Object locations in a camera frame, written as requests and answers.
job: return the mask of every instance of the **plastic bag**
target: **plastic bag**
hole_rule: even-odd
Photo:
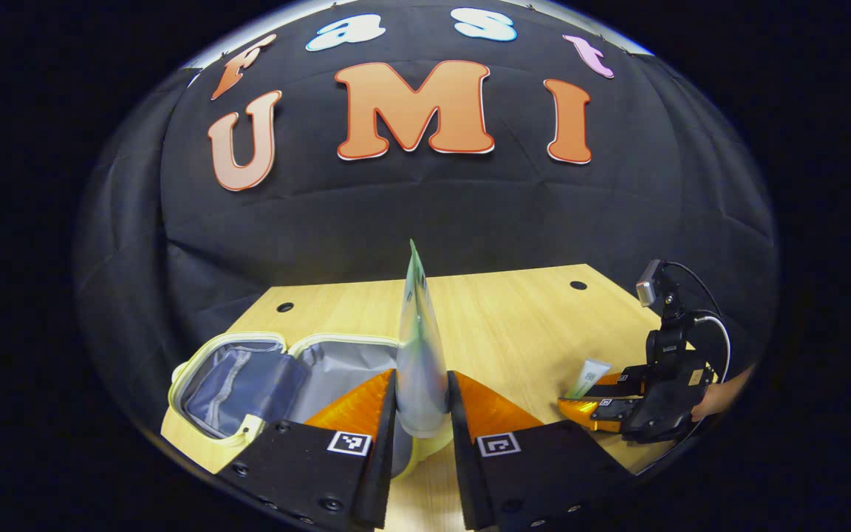
[[[448,376],[426,273],[412,240],[409,246],[412,257],[399,322],[396,403],[403,429],[413,437],[430,438],[445,430],[450,421]]]

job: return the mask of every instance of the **white letter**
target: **white letter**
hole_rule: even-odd
[[[379,27],[379,20],[379,15],[357,15],[328,24],[317,32],[318,37],[307,43],[307,51],[317,52],[343,43],[362,43],[375,39],[386,33],[385,27]]]
[[[475,10],[472,7],[459,7],[452,10],[452,18],[460,21],[455,30],[466,37],[490,39],[492,41],[513,41],[517,37],[513,21],[494,11]]]

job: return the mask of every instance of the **white tube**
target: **white tube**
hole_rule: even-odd
[[[580,377],[577,377],[577,383],[567,392],[567,397],[583,397],[611,367],[611,364],[606,364],[604,361],[586,359],[584,361],[584,369],[580,371]]]

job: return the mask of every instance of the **gray bag lining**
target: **gray bag lining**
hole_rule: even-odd
[[[277,341],[217,347],[180,395],[182,410],[207,434],[235,434],[245,414],[304,423],[348,391],[396,368],[396,347],[320,341],[295,359]],[[392,476],[408,465],[412,438],[393,429]]]

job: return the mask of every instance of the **letter m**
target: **letter m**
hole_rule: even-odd
[[[378,157],[389,142],[376,134],[376,115],[393,138],[413,151],[435,112],[439,127],[428,144],[443,154],[487,154],[494,139],[484,128],[482,82],[491,73],[483,64],[442,61],[419,90],[385,63],[344,68],[334,79],[347,85],[347,140],[337,148],[341,159]]]

